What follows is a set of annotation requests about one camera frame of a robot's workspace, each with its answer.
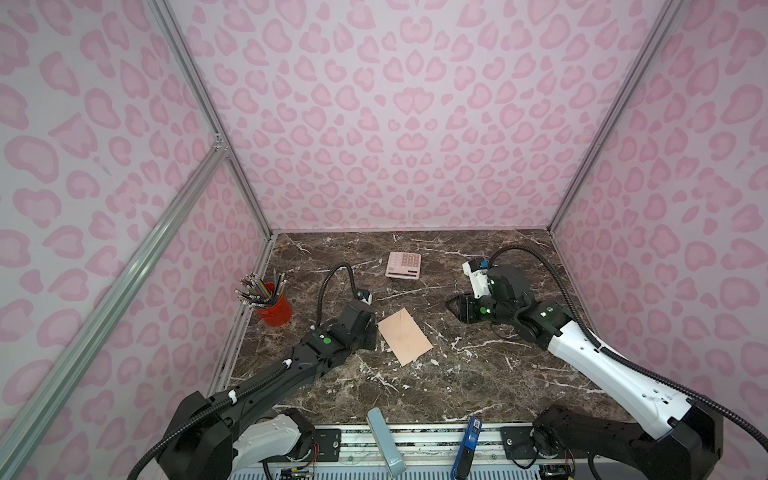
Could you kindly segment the beige envelope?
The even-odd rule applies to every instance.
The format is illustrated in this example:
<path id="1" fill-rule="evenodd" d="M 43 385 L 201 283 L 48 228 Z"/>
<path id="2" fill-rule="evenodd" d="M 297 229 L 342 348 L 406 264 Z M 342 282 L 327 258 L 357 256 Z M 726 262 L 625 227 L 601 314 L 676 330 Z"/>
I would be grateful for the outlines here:
<path id="1" fill-rule="evenodd" d="M 380 321 L 377 326 L 401 366 L 413 362 L 433 347 L 405 308 Z"/>

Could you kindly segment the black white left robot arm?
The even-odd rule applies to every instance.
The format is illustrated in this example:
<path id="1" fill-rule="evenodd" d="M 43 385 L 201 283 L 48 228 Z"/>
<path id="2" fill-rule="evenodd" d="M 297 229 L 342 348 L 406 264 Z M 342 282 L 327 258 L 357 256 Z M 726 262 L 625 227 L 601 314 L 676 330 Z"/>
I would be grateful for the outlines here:
<path id="1" fill-rule="evenodd" d="M 325 290 L 345 269 L 352 300 L 341 314 L 322 323 Z M 234 471 L 235 442 L 277 403 L 324 377 L 360 349 L 374 350 L 378 328 L 371 294 L 357 287 L 347 262 L 333 266 L 318 292 L 315 328 L 287 356 L 245 382 L 204 397 L 188 395 L 177 407 L 161 440 L 128 473 L 137 479 L 155 460 L 170 479 L 225 479 Z"/>

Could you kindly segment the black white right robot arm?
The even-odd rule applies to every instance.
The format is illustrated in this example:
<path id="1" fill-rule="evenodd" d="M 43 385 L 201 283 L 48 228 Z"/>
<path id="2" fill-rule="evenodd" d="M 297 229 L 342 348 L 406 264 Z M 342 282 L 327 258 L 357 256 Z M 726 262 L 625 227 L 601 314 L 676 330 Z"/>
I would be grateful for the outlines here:
<path id="1" fill-rule="evenodd" d="M 510 250 L 536 258 L 555 281 L 565 302 L 539 301 L 524 272 L 497 259 Z M 573 474 L 581 452 L 593 477 L 598 456 L 631 467 L 648 479 L 706 479 L 722 458 L 724 422 L 730 422 L 761 447 L 767 437 L 749 421 L 678 382 L 627 359 L 603 343 L 579 317 L 554 267 L 538 251 L 504 246 L 489 257 L 465 262 L 472 290 L 446 302 L 462 323 L 487 322 L 514 328 L 524 341 L 574 367 L 632 417 L 616 422 L 553 405 L 533 421 L 527 439 L 512 442 L 507 457 L 521 448 L 534 459 L 563 458 Z"/>

